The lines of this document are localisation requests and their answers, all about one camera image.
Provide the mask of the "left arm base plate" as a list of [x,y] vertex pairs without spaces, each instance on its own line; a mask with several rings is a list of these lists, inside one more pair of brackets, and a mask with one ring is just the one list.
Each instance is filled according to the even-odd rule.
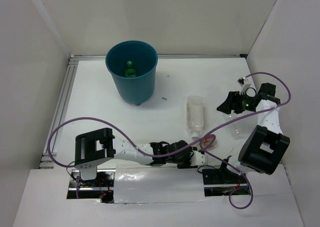
[[66,198],[96,199],[104,204],[113,204],[116,169],[98,169],[96,178],[82,180],[79,170],[67,171],[70,176]]

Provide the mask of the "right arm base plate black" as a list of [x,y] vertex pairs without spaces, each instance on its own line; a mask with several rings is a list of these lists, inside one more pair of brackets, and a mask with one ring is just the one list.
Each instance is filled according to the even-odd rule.
[[232,191],[237,190],[234,195],[249,195],[247,181],[228,169],[201,168],[205,197],[228,196]]

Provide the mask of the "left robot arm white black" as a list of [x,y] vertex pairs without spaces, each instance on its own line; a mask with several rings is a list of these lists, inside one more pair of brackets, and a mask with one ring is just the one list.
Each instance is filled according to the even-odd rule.
[[88,187],[99,180],[98,166],[112,159],[131,161],[144,166],[161,167],[175,164],[179,169],[200,167],[208,163],[207,157],[196,147],[180,140],[174,143],[150,142],[137,147],[113,135],[110,128],[102,128],[75,137],[74,167],[81,181]]

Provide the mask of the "green soda bottle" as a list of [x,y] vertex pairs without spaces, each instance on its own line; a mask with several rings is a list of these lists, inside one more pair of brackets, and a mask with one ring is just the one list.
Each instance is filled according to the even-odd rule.
[[134,64],[131,60],[126,62],[126,69],[125,69],[125,77],[126,78],[135,78],[137,75],[137,71],[134,68]]

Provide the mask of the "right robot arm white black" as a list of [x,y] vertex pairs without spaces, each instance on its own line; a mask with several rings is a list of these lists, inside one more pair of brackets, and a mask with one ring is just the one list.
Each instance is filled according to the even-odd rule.
[[238,157],[228,159],[230,165],[219,169],[218,177],[223,183],[230,183],[236,174],[258,172],[271,175],[276,170],[287,148],[290,138],[280,127],[276,86],[263,83],[255,96],[244,90],[230,91],[226,100],[217,107],[224,114],[241,114],[244,111],[258,113],[257,125],[241,148]]

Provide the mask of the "clear bottle front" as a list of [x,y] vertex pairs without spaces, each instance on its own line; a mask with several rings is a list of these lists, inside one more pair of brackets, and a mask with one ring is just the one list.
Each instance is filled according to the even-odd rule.
[[218,160],[218,159],[216,159],[216,158],[214,158],[214,157],[212,157],[212,156],[210,156],[208,154],[206,154],[205,156],[207,158],[207,162],[206,162],[207,165],[213,166],[215,168],[219,168],[220,167],[220,165],[222,163],[220,160]]

